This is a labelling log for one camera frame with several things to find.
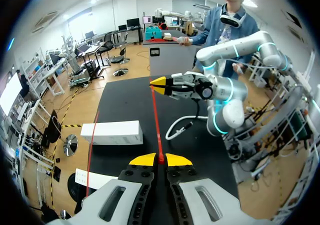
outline office chair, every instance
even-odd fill
[[[115,77],[121,77],[129,72],[128,68],[121,68],[120,64],[125,64],[126,47],[122,48],[119,56],[112,58],[110,61],[112,64],[119,64],[119,69],[113,73]]]
[[[109,51],[114,48],[114,44],[111,41],[111,35],[112,35],[112,32],[108,32],[106,35],[104,35],[103,41],[105,42],[105,44],[101,46],[101,48],[97,52],[101,57],[102,57],[102,54],[106,52],[108,57],[103,59],[103,61],[106,61],[108,65],[110,65]]]
[[[117,42],[117,43],[115,43],[113,46],[114,46],[116,49],[117,49],[117,48],[120,48],[121,46],[127,44],[127,38],[128,38],[128,33],[126,32],[125,35],[124,35],[123,41]]]
[[[52,111],[48,127],[45,128],[43,137],[50,143],[55,143],[58,139],[63,141],[63,151],[66,156],[75,154],[78,148],[78,138],[74,134],[70,134],[65,140],[61,138],[62,125],[58,121],[58,116],[55,110]]]
[[[128,33],[126,32],[125,33],[125,35],[124,35],[124,39],[123,39],[123,41],[122,42],[118,42],[118,43],[115,43],[114,44],[114,47],[115,48],[125,48],[125,47],[127,47],[127,38],[128,38]],[[121,62],[121,64],[126,64],[126,63],[128,63],[129,61],[130,61],[130,58],[127,58],[126,57],[126,50],[124,50],[124,55],[123,55],[124,57],[123,57],[123,61]],[[122,57],[121,57],[121,55],[119,55],[119,56],[116,56],[116,57],[113,57],[113,58],[111,58],[111,63],[112,64],[114,64],[114,63],[117,63],[117,62],[113,62],[113,61],[118,61],[118,60],[120,60]]]

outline white box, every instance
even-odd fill
[[[143,144],[143,134],[138,120],[85,123],[81,136],[91,143],[94,131],[94,145],[138,145]]]

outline denim jacket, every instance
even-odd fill
[[[218,43],[221,33],[225,28],[225,24],[220,21],[220,13],[226,12],[226,6],[218,6],[209,11],[207,18],[205,20],[204,31],[196,36],[190,37],[193,39],[193,45],[202,45],[204,48],[214,46]],[[241,6],[239,11],[234,15],[234,18],[241,19],[246,13],[245,9]],[[239,39],[251,34],[258,32],[258,26],[256,21],[252,16],[246,14],[246,17],[239,28],[231,27],[231,39]],[[238,60],[239,63],[250,62],[252,54],[240,56],[234,58]],[[237,74],[234,72],[232,67],[232,61],[226,61],[225,69],[223,72],[223,77],[228,78],[238,78]],[[203,71],[202,64],[197,60],[195,63],[196,67]]]

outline teal box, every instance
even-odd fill
[[[157,26],[150,26],[145,29],[145,40],[161,39],[162,30]]]

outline small sign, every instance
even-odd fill
[[[160,56],[160,48],[159,47],[150,48],[150,57],[159,57],[159,56]]]

